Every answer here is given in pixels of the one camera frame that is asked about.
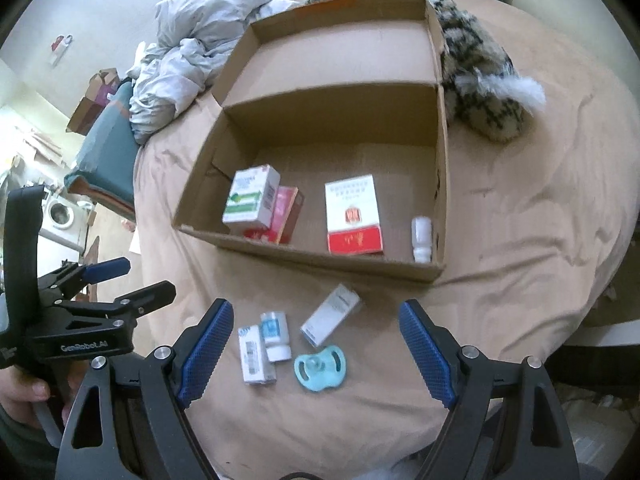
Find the textured blue pad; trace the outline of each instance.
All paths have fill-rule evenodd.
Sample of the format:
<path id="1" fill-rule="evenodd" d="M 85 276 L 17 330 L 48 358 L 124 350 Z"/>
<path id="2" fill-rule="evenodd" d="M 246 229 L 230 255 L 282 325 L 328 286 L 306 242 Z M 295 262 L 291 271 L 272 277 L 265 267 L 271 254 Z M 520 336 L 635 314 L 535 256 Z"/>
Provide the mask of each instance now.
<path id="1" fill-rule="evenodd" d="M 418 365 L 431 397 L 440 400 L 445 408 L 452 408 L 456 402 L 456 394 L 451 386 L 451 373 L 446 359 L 408 303 L 400 306 L 398 321 L 400 333 Z"/>
<path id="2" fill-rule="evenodd" d="M 182 366 L 182 383 L 176 395 L 182 409 L 204 393 L 233 328 L 234 310 L 231 303 L 225 301 Z"/>
<path id="3" fill-rule="evenodd" d="M 95 285 L 95 283 L 106 282 L 119 276 L 128 274 L 131 264 L 126 258 L 116 258 L 99 264 L 88 265 L 82 272 L 82 279 L 85 282 Z"/>

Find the beige blanket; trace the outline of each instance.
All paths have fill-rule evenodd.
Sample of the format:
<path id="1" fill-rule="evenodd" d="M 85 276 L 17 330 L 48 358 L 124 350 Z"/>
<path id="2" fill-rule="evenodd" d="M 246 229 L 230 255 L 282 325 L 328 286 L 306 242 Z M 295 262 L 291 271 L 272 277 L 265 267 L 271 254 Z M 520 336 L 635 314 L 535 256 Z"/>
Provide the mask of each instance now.
<path id="1" fill-rule="evenodd" d="M 284 310 L 297 328 L 346 281 L 366 302 L 335 333 L 348 376 L 313 394 L 291 364 L 272 386 L 242 382 L 232 335 L 202 400 L 188 411 L 208 457 L 235 480 L 292 471 L 326 480 L 393 463 L 434 440 L 446 416 L 431 399 L 398 330 L 418 298 L 434 322 L 491 358 L 546 358 L 578 326 L 622 260 L 639 197 L 640 120 L 628 89 L 562 35 L 495 0 L 456 0 L 478 15 L 523 75 L 546 90 L 546 111 L 506 146 L 460 124 L 450 133 L 447 269 L 432 286 L 341 276 L 217 250 L 172 230 L 177 205 L 216 103 L 201 96 L 154 136 L 136 161 L 136 216 L 146 284 L 171 280 L 172 306 L 148 316 L 154 341 L 172 343 L 224 297 L 236 327 Z"/>

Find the white fluffy tail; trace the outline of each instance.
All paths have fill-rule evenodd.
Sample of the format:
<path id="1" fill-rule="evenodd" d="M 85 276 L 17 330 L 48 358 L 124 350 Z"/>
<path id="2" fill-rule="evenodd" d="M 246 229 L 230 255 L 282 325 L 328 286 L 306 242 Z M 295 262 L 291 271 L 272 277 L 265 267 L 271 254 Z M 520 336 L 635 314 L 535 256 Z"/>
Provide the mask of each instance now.
<path id="1" fill-rule="evenodd" d="M 513 99 L 530 114 L 542 111 L 546 104 L 545 89 L 530 77 L 483 75 L 476 70 L 475 74 L 456 76 L 455 84 L 462 95 L 476 92 L 481 96 L 494 95 L 498 99 Z"/>

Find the silver bolt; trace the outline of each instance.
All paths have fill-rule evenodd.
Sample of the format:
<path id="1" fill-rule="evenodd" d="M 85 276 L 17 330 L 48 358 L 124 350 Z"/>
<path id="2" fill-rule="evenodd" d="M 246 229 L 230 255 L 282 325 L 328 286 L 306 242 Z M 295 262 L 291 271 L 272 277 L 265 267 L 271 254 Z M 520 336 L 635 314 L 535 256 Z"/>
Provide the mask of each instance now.
<path id="1" fill-rule="evenodd" d="M 529 357 L 527 357 L 527 364 L 531 368 L 540 368 L 542 366 L 542 361 L 537 357 L 530 355 Z"/>
<path id="2" fill-rule="evenodd" d="M 107 364 L 107 358 L 103 355 L 98 355 L 98 357 L 94 357 L 94 360 L 91 361 L 91 368 L 99 370 L 103 368 L 105 364 Z"/>
<path id="3" fill-rule="evenodd" d="M 154 357 L 156 359 L 167 359 L 169 356 L 171 355 L 171 348 L 169 348 L 168 346 L 160 346 L 158 348 L 156 348 L 156 350 L 154 351 Z"/>
<path id="4" fill-rule="evenodd" d="M 475 359 L 480 355 L 480 351 L 475 346 L 467 345 L 462 347 L 462 355 L 469 359 Z"/>

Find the pacifier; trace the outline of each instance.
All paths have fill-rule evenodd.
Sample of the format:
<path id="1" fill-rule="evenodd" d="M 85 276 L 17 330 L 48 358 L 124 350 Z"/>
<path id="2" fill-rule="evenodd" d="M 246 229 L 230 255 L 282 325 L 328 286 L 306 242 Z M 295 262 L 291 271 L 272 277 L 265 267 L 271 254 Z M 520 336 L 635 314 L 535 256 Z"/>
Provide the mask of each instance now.
<path id="1" fill-rule="evenodd" d="M 347 359 L 337 346 L 331 345 L 311 355 L 299 355 L 293 362 L 296 377 L 307 390 L 319 392 L 337 388 L 347 374 Z"/>

